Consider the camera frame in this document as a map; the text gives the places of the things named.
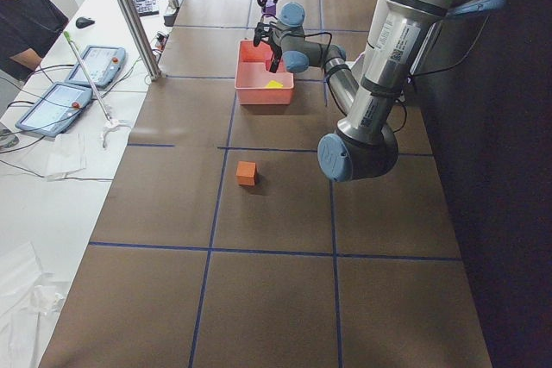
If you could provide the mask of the purple foam block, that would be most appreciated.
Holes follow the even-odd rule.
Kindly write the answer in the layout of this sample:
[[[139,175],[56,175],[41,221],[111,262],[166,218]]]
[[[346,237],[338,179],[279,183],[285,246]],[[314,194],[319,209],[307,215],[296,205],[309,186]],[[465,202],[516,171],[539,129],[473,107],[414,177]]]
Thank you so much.
[[[277,7],[276,3],[273,0],[267,0],[267,3],[264,6],[263,13],[269,16],[276,16]]]

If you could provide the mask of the yellow-green foam block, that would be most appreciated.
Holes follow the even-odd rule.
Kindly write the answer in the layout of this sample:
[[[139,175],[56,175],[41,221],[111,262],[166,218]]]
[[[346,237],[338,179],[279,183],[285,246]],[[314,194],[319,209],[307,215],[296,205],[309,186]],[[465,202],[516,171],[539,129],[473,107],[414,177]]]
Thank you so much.
[[[283,87],[284,85],[282,83],[275,80],[271,80],[265,85],[266,89],[282,89]]]

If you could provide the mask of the orange foam block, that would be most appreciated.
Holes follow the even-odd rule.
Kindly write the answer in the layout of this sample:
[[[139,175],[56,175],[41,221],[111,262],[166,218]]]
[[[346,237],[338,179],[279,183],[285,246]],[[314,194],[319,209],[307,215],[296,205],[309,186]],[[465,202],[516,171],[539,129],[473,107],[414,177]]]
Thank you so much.
[[[257,165],[255,162],[239,161],[236,167],[237,183],[242,186],[255,186],[257,183]]]

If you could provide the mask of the pink plastic bin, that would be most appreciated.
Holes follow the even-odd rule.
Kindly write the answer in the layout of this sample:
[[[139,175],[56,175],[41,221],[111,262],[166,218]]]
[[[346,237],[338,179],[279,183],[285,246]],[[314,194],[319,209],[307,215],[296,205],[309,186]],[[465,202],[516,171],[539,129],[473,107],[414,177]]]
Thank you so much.
[[[292,101],[294,76],[280,61],[279,71],[268,71],[272,58],[271,48],[261,43],[254,47],[251,40],[240,40],[235,71],[235,90],[242,105],[288,105]],[[282,89],[266,89],[265,85],[275,80],[284,85]]]

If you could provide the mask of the far teach pendant tablet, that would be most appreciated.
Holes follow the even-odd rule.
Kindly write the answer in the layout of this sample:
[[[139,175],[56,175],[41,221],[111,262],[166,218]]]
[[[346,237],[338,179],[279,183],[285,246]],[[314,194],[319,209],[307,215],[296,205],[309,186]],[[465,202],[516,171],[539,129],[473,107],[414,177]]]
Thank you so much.
[[[122,69],[126,50],[123,47],[89,45],[81,53],[81,59],[96,87],[104,90]]]

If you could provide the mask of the teach pendant tablet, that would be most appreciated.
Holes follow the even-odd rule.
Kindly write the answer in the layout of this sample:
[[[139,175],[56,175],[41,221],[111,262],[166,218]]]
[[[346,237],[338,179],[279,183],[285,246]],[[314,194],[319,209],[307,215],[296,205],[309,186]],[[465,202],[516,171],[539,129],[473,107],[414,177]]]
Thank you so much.
[[[81,59],[96,87],[104,90],[122,69],[126,50],[123,47],[89,45],[81,53]]]
[[[56,82],[18,120],[24,132],[53,138],[64,133],[90,103],[91,88]]]

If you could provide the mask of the white reacher grabber stick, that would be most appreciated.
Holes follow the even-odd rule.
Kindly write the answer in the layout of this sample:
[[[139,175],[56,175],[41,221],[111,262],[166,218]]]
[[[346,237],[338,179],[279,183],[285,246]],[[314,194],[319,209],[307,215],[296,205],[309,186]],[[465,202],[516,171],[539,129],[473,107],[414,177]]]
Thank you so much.
[[[66,38],[66,41],[67,41],[68,45],[72,49],[72,52],[73,52],[75,58],[77,59],[78,65],[80,66],[83,74],[85,75],[85,78],[88,81],[88,83],[89,83],[89,85],[92,89],[94,97],[96,98],[97,102],[99,103],[99,106],[100,106],[101,110],[103,111],[103,115],[106,119],[106,123],[104,124],[103,130],[100,133],[100,140],[101,140],[102,148],[106,149],[107,148],[107,141],[106,140],[107,140],[107,135],[108,135],[109,132],[116,131],[119,128],[132,128],[132,126],[128,121],[126,121],[126,120],[121,121],[121,120],[116,119],[112,116],[111,107],[106,105],[103,98],[101,97],[101,95],[100,95],[100,93],[99,93],[99,91],[96,87],[96,84],[94,83],[93,79],[91,78],[90,73],[88,72],[88,69],[86,67],[85,62],[81,58],[81,55],[80,55],[80,52],[77,48],[76,43],[72,40],[72,37],[70,36],[70,34],[66,30],[63,31],[63,35]]]

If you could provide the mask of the black computer mouse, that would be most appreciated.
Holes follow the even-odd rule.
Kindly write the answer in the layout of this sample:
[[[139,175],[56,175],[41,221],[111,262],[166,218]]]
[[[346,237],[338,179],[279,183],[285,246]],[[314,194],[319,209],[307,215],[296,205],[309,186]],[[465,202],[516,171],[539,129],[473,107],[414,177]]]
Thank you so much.
[[[91,18],[81,16],[75,21],[76,28],[87,28],[93,25],[95,21]]]

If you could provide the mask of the white paper sheet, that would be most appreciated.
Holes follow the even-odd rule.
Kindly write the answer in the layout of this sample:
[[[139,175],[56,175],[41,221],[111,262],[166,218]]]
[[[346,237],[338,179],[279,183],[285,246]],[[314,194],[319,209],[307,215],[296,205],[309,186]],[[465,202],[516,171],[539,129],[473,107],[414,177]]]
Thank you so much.
[[[70,173],[84,170],[86,166],[85,136],[80,133],[58,134],[48,156],[46,179],[66,178]]]

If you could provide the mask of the person in black shirt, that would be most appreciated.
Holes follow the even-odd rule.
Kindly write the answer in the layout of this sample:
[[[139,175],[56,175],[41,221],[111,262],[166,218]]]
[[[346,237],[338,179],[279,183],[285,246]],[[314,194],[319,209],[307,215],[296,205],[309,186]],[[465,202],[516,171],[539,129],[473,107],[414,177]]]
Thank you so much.
[[[1,70],[27,81],[68,22],[51,0],[1,0]]]

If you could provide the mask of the near teach pendant tablet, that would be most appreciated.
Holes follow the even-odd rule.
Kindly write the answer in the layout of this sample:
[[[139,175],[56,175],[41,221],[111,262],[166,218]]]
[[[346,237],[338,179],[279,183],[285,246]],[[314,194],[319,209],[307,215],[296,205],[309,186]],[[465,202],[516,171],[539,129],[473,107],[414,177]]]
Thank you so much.
[[[18,120],[24,132],[53,138],[64,133],[90,103],[91,88],[56,82]]]

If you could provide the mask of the crumpled white cloth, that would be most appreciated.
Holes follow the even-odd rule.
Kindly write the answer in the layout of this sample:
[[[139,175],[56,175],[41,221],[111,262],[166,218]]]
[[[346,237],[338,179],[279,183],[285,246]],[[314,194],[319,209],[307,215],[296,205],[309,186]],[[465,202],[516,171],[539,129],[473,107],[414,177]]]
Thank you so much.
[[[37,367],[71,284],[43,270],[26,242],[1,256],[1,366]]]

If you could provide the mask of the aluminium frame post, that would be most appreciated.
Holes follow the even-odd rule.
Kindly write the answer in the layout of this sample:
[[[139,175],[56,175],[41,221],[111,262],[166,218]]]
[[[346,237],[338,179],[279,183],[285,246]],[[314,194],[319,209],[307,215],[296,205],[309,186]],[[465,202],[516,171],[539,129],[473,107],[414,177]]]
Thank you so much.
[[[138,53],[144,63],[151,81],[160,78],[161,70],[150,47],[150,41],[142,26],[141,18],[135,9],[133,0],[117,0],[122,15],[127,23],[131,36],[135,42]]]

